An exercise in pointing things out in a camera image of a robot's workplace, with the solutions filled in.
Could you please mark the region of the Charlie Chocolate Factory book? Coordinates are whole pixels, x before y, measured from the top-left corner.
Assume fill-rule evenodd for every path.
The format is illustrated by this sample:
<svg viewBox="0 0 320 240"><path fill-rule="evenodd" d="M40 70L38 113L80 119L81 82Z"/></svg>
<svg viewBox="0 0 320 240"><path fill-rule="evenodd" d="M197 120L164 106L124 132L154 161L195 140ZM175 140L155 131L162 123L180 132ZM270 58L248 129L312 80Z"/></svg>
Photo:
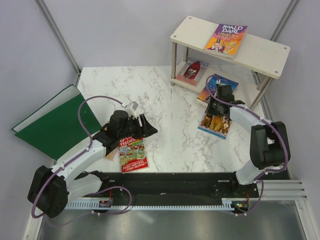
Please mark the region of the Charlie Chocolate Factory book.
<svg viewBox="0 0 320 240"><path fill-rule="evenodd" d="M246 25L220 23L209 39L204 51L209 54L234 59L247 28Z"/></svg>

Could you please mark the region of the Jane Eyre book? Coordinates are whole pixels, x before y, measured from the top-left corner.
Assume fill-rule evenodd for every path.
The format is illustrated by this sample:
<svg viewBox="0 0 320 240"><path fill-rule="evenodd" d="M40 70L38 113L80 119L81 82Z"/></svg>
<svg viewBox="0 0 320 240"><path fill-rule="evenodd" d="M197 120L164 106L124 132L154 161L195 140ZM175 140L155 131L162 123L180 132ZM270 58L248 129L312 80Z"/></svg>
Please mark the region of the Jane Eyre book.
<svg viewBox="0 0 320 240"><path fill-rule="evenodd" d="M217 84L218 85L231 85L232 91L234 92L236 88L238 87L239 83L233 80L230 80L228 78L225 78L221 75L214 74L212 75L208 80L208 89L206 86L203 88L203 90L200 92L200 94L197 96L196 101L203 106L207 106L209 103L209 97L211 96L210 93L214 94L216 96L217 92Z"/></svg>

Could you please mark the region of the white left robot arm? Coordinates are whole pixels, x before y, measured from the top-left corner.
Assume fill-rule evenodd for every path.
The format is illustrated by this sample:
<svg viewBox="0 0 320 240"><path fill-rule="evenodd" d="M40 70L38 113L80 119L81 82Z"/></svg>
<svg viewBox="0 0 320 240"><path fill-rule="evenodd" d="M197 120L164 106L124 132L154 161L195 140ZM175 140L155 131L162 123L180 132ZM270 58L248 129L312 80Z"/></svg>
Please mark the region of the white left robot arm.
<svg viewBox="0 0 320 240"><path fill-rule="evenodd" d="M121 140L147 138L156 133L158 130L144 114L133 117L124 110L114 111L87 147L60 164L43 165L35 171L27 195L32 203L32 217L37 218L35 210L39 209L49 218L55 218L74 200L94 193L106 196L110 191L109 183L98 175L83 172L115 150Z"/></svg>

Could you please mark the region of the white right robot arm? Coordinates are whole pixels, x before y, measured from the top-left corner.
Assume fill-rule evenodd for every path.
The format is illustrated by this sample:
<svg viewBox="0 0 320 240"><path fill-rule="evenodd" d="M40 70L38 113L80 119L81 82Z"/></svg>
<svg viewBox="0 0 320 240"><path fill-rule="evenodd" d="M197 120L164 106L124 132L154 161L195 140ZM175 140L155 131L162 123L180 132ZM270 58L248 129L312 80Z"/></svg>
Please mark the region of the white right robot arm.
<svg viewBox="0 0 320 240"><path fill-rule="evenodd" d="M231 85L218 85L209 98L207 114L226 117L250 133L249 161L235 172L229 191L235 197L247 191L247 185L268 173L286 170L291 158L286 125L282 121L264 119L243 101L235 100Z"/></svg>

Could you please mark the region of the Why Do Dogs Bark book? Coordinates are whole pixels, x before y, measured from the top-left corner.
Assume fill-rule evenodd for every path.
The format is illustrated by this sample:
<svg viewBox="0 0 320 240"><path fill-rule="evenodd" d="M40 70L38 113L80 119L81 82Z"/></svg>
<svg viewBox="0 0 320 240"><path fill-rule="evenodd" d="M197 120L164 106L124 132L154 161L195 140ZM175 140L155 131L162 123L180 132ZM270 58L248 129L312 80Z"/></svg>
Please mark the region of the Why Do Dogs Bark book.
<svg viewBox="0 0 320 240"><path fill-rule="evenodd" d="M219 138L226 139L231 123L232 121L223 115L205 113L197 128Z"/></svg>

